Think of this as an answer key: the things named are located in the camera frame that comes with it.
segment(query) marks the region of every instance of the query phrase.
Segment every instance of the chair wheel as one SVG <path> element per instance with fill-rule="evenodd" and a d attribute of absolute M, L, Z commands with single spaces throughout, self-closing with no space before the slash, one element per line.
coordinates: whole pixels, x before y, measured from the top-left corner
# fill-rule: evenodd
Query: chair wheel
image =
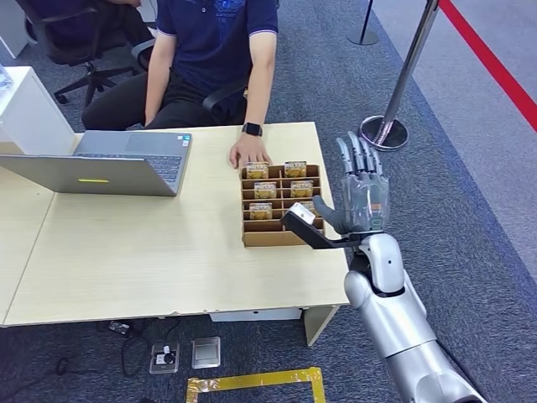
<path fill-rule="evenodd" d="M 65 95 L 56 95 L 55 97 L 58 101 L 58 103 L 60 103 L 62 105 L 66 105 L 67 102 L 69 102 L 67 97 L 66 97 Z"/>

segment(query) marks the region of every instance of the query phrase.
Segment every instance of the chrome pole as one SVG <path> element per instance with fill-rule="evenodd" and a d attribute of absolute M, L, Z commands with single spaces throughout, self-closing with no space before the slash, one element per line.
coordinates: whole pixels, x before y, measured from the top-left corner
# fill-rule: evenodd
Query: chrome pole
<path fill-rule="evenodd" d="M 414 72 L 421 51 L 432 27 L 432 23 L 438 13 L 439 1 L 427 1 L 386 112 L 384 116 L 372 116 L 362 122 L 359 132 L 364 139 L 379 151 L 394 151 L 403 147 L 409 141 L 408 130 L 403 123 L 395 119 L 395 116 L 407 87 L 407 82 Z"/>

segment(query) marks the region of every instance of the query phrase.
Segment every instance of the floor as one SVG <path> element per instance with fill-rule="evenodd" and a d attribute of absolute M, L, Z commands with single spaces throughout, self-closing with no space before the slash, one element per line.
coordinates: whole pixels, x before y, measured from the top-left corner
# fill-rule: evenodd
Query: floor
<path fill-rule="evenodd" d="M 535 98 L 537 84 L 531 68 L 537 50 L 529 38 L 535 37 L 537 11 L 531 0 L 519 0 L 507 10 L 499 0 L 487 2 L 486 9 L 477 0 L 454 3 Z M 358 47 L 347 42 L 345 34 L 363 19 L 364 4 L 282 2 L 268 120 L 315 121 L 335 201 L 340 202 L 339 178 L 343 172 L 335 139 L 385 110 L 422 8 L 418 0 L 404 6 L 396 0 L 375 2 L 370 27 L 380 41 Z M 100 66 L 127 60 L 128 52 L 121 50 Z M 0 53 L 0 61 L 32 65 L 51 91 L 83 74 L 55 66 L 38 48 L 26 49 L 17 60 Z M 81 97 L 81 92 L 73 93 L 70 104 L 61 106 L 75 130 L 82 129 Z M 442 13 L 398 117 L 411 138 L 400 152 L 382 155 L 391 187 L 389 232 L 399 241 L 429 321 L 489 401 L 535 403 L 535 131 Z M 174 324 L 174 319 L 155 322 L 146 337 L 158 341 Z M 222 338 L 222 365 L 192 369 L 191 341 L 209 336 Z M 54 372 L 61 357 L 69 359 L 72 372 L 51 374 L 5 401 L 137 403 L 148 397 L 175 403 L 184 401 L 190 377 L 310 366 L 321 368 L 330 402 L 398 401 L 385 365 L 349 307 L 342 308 L 313 348 L 305 347 L 303 326 L 298 321 L 212 323 L 208 317 L 187 317 L 172 337 L 180 342 L 178 374 L 149 375 L 144 366 L 126 378 L 121 370 L 123 339 L 98 332 L 95 323 L 0 329 L 0 401 Z M 143 352 L 141 340 L 132 346 L 126 354 L 127 369 L 134 369 Z M 206 401 L 311 402 L 312 397 L 303 385 L 293 385 L 200 398 Z"/>

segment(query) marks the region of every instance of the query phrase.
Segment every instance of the stanchion post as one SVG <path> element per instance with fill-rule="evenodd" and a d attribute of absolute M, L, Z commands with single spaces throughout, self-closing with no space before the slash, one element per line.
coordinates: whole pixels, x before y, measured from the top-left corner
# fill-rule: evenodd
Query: stanchion post
<path fill-rule="evenodd" d="M 364 20 L 364 25 L 361 27 L 361 32 L 360 36 L 357 36 L 357 29 L 351 29 L 351 32 L 347 34 L 347 39 L 353 44 L 361 44 L 364 46 L 367 46 L 370 44 L 376 44 L 379 41 L 379 38 L 373 32 L 367 29 L 367 24 L 370 22 L 370 15 L 371 14 L 371 9 L 373 7 L 373 0 L 369 0 L 367 5 L 367 12 L 365 14 L 365 19 Z"/>
<path fill-rule="evenodd" d="M 439 1 L 427 1 L 386 112 L 384 116 L 372 116 L 362 122 L 358 132 L 364 139 L 380 151 L 394 151 L 403 147 L 409 141 L 408 130 L 403 123 L 396 120 L 395 116 L 407 87 L 407 82 L 413 73 L 432 27 L 432 23 L 434 22 L 434 18 L 438 12 Z"/>

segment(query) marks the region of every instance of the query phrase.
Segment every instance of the power outlet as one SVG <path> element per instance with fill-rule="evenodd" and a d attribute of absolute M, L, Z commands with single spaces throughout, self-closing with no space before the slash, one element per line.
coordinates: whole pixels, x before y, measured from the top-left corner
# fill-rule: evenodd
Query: power outlet
<path fill-rule="evenodd" d="M 149 374 L 174 374 L 180 368 L 180 344 L 155 343 Z"/>

